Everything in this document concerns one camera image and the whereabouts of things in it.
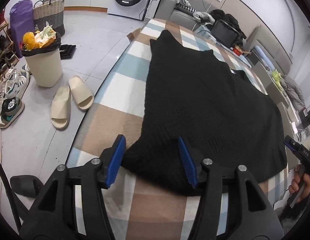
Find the hand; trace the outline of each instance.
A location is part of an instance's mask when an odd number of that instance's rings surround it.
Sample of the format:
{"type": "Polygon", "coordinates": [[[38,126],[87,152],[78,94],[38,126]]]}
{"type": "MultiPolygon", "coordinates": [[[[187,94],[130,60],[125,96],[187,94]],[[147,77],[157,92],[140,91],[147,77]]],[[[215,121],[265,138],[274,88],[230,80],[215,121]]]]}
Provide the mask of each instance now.
{"type": "MultiPolygon", "coordinates": [[[[296,166],[296,169],[294,171],[294,179],[292,180],[292,185],[290,185],[288,187],[288,191],[290,194],[295,193],[299,189],[298,184],[300,183],[301,178],[299,177],[298,172],[299,172],[300,167],[301,167],[300,165],[296,166]]],[[[305,187],[303,193],[301,194],[301,196],[298,198],[297,203],[300,202],[301,200],[303,200],[304,198],[306,198],[310,193],[310,176],[305,173],[303,180],[306,183],[306,187],[305,187]]]]}

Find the metal screw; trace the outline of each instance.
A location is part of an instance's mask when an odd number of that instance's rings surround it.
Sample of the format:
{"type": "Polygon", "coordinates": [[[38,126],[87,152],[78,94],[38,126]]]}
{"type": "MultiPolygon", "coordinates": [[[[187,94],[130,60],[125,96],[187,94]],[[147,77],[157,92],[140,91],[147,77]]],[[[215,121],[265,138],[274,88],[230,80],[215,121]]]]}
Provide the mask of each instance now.
{"type": "Polygon", "coordinates": [[[203,160],[203,163],[205,165],[211,165],[213,163],[213,161],[211,159],[209,159],[209,158],[206,158],[206,159],[203,160]]]}
{"type": "Polygon", "coordinates": [[[245,165],[240,165],[240,166],[238,166],[238,169],[239,169],[240,171],[247,171],[247,168],[246,168],[245,165]]]}
{"type": "Polygon", "coordinates": [[[91,163],[97,165],[101,163],[101,160],[99,158],[94,158],[93,160],[91,160],[91,163]]]}
{"type": "Polygon", "coordinates": [[[65,170],[65,168],[66,168],[66,166],[64,164],[60,164],[57,166],[58,171],[63,171],[63,170],[65,170]]]}

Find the wooden shelf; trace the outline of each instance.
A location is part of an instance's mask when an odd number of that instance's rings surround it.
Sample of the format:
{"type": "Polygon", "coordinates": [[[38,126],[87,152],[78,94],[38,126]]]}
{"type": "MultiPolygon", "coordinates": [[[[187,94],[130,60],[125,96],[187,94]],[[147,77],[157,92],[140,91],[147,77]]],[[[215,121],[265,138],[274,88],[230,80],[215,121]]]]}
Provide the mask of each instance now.
{"type": "Polygon", "coordinates": [[[1,58],[5,55],[5,53],[8,52],[8,51],[10,50],[9,47],[11,47],[12,45],[13,45],[13,42],[11,42],[11,43],[9,44],[9,46],[7,46],[6,49],[4,49],[4,50],[2,51],[2,53],[0,54],[0,60],[1,60],[1,58]]]}
{"type": "Polygon", "coordinates": [[[0,28],[0,32],[1,32],[2,30],[4,30],[4,28],[7,27],[7,26],[8,26],[8,22],[6,22],[6,23],[0,28]]]}

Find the gray jacket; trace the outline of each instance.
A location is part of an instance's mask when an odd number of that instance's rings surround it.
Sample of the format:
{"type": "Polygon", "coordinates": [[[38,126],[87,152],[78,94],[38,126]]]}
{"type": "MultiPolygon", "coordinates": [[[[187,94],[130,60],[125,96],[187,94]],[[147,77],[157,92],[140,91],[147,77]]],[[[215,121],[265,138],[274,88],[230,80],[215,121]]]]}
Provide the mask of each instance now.
{"type": "Polygon", "coordinates": [[[287,93],[295,110],[297,110],[298,112],[302,111],[305,107],[304,97],[296,82],[287,75],[282,74],[280,84],[287,93]]]}

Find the headboard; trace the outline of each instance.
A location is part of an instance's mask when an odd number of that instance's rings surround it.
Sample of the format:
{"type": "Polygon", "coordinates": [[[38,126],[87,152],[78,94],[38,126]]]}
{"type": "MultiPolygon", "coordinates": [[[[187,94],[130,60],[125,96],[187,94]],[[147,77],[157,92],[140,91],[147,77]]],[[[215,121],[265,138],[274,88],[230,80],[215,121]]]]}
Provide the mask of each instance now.
{"type": "Polygon", "coordinates": [[[270,35],[262,25],[256,27],[246,40],[245,51],[259,46],[280,73],[288,74],[292,61],[274,35],[270,35]]]}

